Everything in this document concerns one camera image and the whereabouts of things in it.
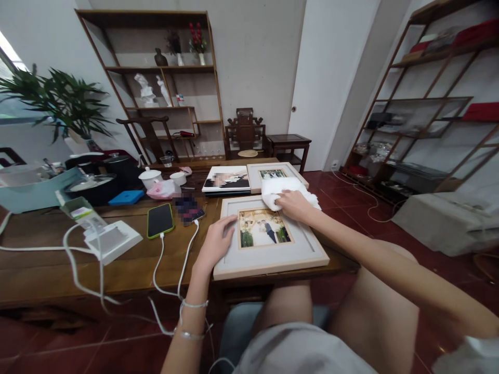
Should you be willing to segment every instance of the glass cup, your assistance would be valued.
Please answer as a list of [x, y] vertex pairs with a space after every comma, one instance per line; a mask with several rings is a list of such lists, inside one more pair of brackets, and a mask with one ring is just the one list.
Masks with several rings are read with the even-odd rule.
[[160, 157], [161, 162], [164, 167], [172, 167], [172, 157], [171, 156], [163, 156]]

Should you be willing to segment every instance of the green phone case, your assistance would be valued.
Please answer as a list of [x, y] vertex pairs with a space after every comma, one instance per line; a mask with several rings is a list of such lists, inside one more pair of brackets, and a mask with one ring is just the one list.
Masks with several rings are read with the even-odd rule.
[[162, 207], [162, 206], [165, 206], [165, 205], [168, 205], [170, 207], [170, 215], [172, 216], [172, 227], [168, 230], [165, 230], [163, 232], [160, 232], [156, 235], [153, 235], [153, 236], [148, 236], [147, 239], [154, 239], [158, 236], [160, 236], [162, 233], [167, 233], [167, 232], [170, 232], [171, 230], [173, 230], [175, 228], [175, 221], [173, 220], [173, 212], [172, 212], [172, 205], [170, 203], [166, 203], [166, 204], [163, 204], [163, 205], [159, 205], [157, 207], [154, 207], [154, 208], [151, 208], [147, 211], [147, 227], [146, 227], [146, 234], [148, 233], [149, 231], [149, 212], [152, 211], [153, 209], [157, 209], [159, 207]]

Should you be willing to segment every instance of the blue box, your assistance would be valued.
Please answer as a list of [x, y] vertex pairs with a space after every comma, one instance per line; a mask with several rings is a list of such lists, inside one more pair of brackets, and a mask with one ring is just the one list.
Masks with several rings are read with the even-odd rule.
[[113, 200], [109, 201], [109, 205], [133, 205], [144, 196], [144, 191], [123, 191]]

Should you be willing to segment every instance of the door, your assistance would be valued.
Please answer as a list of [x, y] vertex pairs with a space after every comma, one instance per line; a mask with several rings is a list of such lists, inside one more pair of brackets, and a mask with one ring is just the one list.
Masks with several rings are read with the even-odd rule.
[[324, 169], [378, 6], [307, 0], [288, 129], [312, 140], [305, 171]]

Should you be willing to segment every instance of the window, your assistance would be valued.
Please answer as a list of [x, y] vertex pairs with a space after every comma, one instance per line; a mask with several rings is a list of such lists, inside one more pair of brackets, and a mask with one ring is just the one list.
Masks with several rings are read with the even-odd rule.
[[[0, 32], [0, 77], [4, 79], [12, 78], [14, 67], [28, 71], [7, 39]], [[0, 101], [5, 97], [6, 95], [0, 93]], [[30, 123], [40, 118], [38, 113], [27, 111], [26, 108], [29, 108], [29, 106], [16, 99], [0, 103], [0, 125]]]

